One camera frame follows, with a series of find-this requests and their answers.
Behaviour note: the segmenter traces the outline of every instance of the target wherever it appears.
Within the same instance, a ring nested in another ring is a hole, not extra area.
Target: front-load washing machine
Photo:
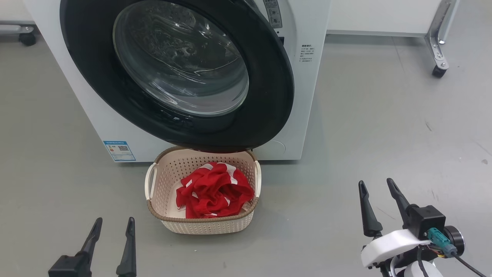
[[[329,0],[24,0],[115,162],[300,159]]]

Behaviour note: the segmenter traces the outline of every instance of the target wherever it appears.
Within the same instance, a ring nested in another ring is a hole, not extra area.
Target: clothing
[[[254,191],[246,176],[226,163],[207,163],[181,180],[176,205],[186,206],[186,218],[215,218],[237,215]]]

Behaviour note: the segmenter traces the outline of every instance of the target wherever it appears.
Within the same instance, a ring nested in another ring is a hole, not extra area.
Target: glass door window
[[[126,7],[115,20],[113,44],[131,78],[178,111],[219,116],[247,96],[248,72],[236,46],[186,7],[160,0]]]

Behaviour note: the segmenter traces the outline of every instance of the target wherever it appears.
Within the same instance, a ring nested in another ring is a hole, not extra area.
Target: washing machine door
[[[61,29],[107,104],[170,143],[244,151],[289,117],[292,68],[253,1],[62,0]]]

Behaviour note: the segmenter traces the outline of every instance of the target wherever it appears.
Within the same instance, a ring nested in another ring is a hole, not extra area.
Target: plastic basket
[[[241,170],[254,190],[255,197],[235,216],[187,219],[185,212],[176,207],[176,189],[181,186],[181,179],[209,162],[228,163]],[[155,159],[145,177],[145,197],[150,212],[160,219],[167,229],[180,234],[212,235],[243,230],[253,218],[260,192],[260,164],[249,151],[212,154],[173,147]]]

